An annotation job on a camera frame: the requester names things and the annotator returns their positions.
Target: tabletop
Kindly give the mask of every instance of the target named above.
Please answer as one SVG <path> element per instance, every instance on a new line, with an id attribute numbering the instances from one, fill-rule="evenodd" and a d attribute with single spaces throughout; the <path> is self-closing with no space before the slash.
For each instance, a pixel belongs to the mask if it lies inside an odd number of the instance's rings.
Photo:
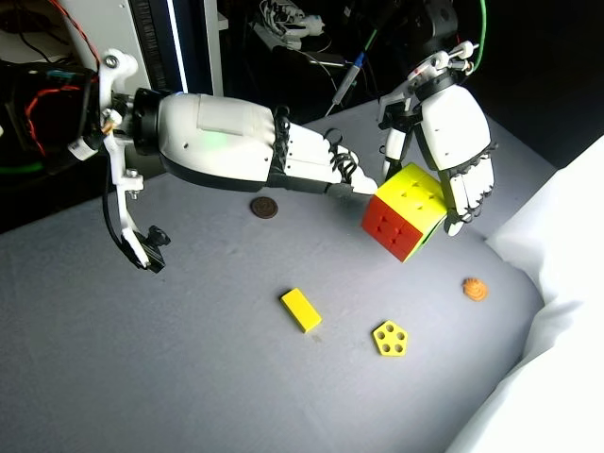
<path id="1" fill-rule="evenodd" d="M 338 127 L 378 176 L 376 110 L 310 127 Z M 172 238 L 160 274 L 121 256 L 99 200 L 0 236 L 3 451 L 443 451 L 542 305 L 484 238 L 553 168 L 491 128 L 482 217 L 404 264 L 361 229 L 366 199 L 263 189 L 278 214 L 261 220 L 255 194 L 168 175 L 130 203 Z M 466 277 L 487 282 L 485 301 L 462 294 Z M 323 316 L 306 335 L 279 301 L 293 287 Z M 387 319 L 409 332 L 405 357 L 378 354 L 371 332 Z"/>

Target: white cloth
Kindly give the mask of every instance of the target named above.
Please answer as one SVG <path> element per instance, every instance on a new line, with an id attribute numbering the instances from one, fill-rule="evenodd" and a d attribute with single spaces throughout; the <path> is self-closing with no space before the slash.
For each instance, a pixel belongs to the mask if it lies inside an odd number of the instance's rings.
<path id="1" fill-rule="evenodd" d="M 604 452 L 604 138 L 488 244 L 542 293 L 520 363 L 447 453 Z"/>

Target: rubik's cube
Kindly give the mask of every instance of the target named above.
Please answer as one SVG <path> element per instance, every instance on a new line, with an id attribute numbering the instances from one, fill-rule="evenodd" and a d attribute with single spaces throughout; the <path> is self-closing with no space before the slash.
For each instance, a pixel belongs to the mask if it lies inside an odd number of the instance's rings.
<path id="1" fill-rule="evenodd" d="M 445 217 L 441 185 L 410 163 L 377 189 L 362 227 L 399 260 L 405 261 L 429 239 Z"/>

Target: yellow block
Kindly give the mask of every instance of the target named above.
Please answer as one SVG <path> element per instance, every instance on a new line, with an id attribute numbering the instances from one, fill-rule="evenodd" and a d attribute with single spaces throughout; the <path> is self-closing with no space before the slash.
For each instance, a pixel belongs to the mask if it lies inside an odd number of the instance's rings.
<path id="1" fill-rule="evenodd" d="M 374 330 L 377 350 L 382 356 L 404 356 L 407 352 L 407 332 L 393 321 L 386 321 Z"/>
<path id="2" fill-rule="evenodd" d="M 414 163 L 388 179 L 376 196 L 424 235 L 446 216 L 440 183 Z"/>
<path id="3" fill-rule="evenodd" d="M 281 301 L 298 322 L 304 333 L 307 333 L 321 323 L 321 315 L 317 313 L 299 289 L 294 288 L 281 296 Z"/>

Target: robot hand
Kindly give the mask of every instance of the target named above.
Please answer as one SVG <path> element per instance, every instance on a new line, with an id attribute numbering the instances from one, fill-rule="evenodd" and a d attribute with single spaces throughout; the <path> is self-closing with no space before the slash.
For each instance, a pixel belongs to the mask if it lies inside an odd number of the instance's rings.
<path id="1" fill-rule="evenodd" d="M 402 85 L 380 99 L 380 127 L 391 128 L 384 177 L 401 168 L 415 133 L 428 167 L 437 171 L 441 180 L 447 204 L 445 231 L 450 236 L 480 215 L 482 202 L 494 187 L 494 147 L 486 117 L 472 94 L 458 86 L 451 74 L 457 68 L 472 70 L 471 63 L 465 61 L 472 51 L 472 44 L 463 42 L 450 54 L 432 55 Z M 419 102 L 411 109 L 414 96 Z"/>

